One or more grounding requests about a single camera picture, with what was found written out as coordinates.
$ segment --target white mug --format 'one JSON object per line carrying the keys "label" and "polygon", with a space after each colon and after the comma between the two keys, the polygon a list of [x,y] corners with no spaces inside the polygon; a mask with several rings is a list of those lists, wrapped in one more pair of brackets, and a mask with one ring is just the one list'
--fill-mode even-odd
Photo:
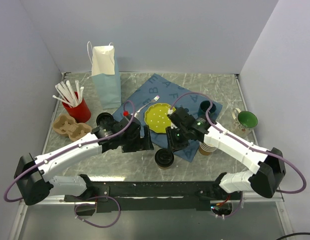
{"label": "white mug", "polygon": [[232,115],[234,121],[230,131],[241,138],[248,136],[258,124],[257,117],[250,111],[233,108]]}

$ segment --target white utensil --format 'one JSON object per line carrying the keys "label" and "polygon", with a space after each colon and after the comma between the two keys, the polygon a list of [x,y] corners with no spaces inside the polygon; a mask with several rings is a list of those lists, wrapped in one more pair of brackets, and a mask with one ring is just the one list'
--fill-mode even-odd
{"label": "white utensil", "polygon": [[84,87],[81,86],[80,87],[80,103],[83,101],[83,91],[84,91]]}
{"label": "white utensil", "polygon": [[135,118],[138,118],[139,117],[139,112],[146,106],[148,106],[149,104],[152,104],[154,102],[156,102],[157,100],[159,99],[159,96],[155,96],[149,103],[145,104],[144,106],[142,106],[140,109],[138,109],[138,111],[135,113]]}
{"label": "white utensil", "polygon": [[69,80],[66,81],[66,85],[67,85],[68,90],[69,90],[69,92],[70,92],[70,94],[72,96],[72,101],[74,102],[74,105],[77,106],[78,105],[78,101],[77,101],[76,95],[75,95],[75,93],[73,91],[73,88],[70,85]]}
{"label": "white utensil", "polygon": [[56,88],[58,94],[60,95],[60,97],[61,97],[62,99],[64,99],[65,101],[67,101],[67,98],[66,98],[66,97],[63,95],[63,93],[59,90],[59,88],[57,87],[57,85],[55,86],[55,88]]}
{"label": "white utensil", "polygon": [[76,91],[77,91],[77,99],[78,99],[78,104],[80,104],[80,88],[79,88],[79,81],[75,81],[76,84]]}
{"label": "white utensil", "polygon": [[61,99],[61,98],[59,98],[59,97],[56,97],[55,95],[53,95],[53,98],[62,101],[63,103],[69,105],[71,108],[74,107],[74,106],[73,106],[72,104],[70,104],[69,102],[67,102],[67,101],[65,101],[65,100],[63,100],[63,99]]}
{"label": "white utensil", "polygon": [[59,91],[61,92],[61,94],[64,96],[64,98],[66,98],[65,100],[71,102],[71,95],[70,92],[68,91],[68,88],[64,88],[64,86],[66,87],[65,83],[61,82],[59,84],[56,85],[56,87],[59,89]]}

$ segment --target white wall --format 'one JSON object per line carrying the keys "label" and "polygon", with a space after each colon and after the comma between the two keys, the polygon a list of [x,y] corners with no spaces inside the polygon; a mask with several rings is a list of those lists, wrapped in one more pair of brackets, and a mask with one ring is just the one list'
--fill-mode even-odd
{"label": "white wall", "polygon": [[[281,149],[307,178],[303,193],[284,197],[294,229],[310,232],[310,0],[279,1],[240,82],[248,108],[259,118],[260,145]],[[282,188],[300,186],[288,169]]]}
{"label": "white wall", "polygon": [[115,43],[121,71],[239,73],[278,0],[21,0],[62,72]]}
{"label": "white wall", "polygon": [[[3,193],[19,158],[39,154],[60,72],[18,0],[0,0],[0,240],[7,239],[17,203]],[[17,187],[10,198],[19,197]]]}

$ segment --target paper cup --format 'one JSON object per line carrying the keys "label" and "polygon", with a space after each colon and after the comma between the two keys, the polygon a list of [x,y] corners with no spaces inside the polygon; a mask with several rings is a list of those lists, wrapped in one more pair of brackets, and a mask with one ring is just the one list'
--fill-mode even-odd
{"label": "paper cup", "polygon": [[213,145],[207,145],[207,144],[204,144],[202,142],[199,144],[199,152],[200,152],[200,154],[202,154],[204,156],[210,155],[216,149],[217,148]]}

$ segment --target red cup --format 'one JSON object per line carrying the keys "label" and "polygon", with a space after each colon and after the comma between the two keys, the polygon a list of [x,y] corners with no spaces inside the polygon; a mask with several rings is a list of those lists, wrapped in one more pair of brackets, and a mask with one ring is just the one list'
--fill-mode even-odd
{"label": "red cup", "polygon": [[85,123],[90,119],[91,112],[84,98],[82,99],[80,105],[76,107],[69,107],[69,105],[65,103],[63,103],[63,106],[68,112],[68,114],[71,115],[73,118],[75,118],[76,122],[78,123]]}

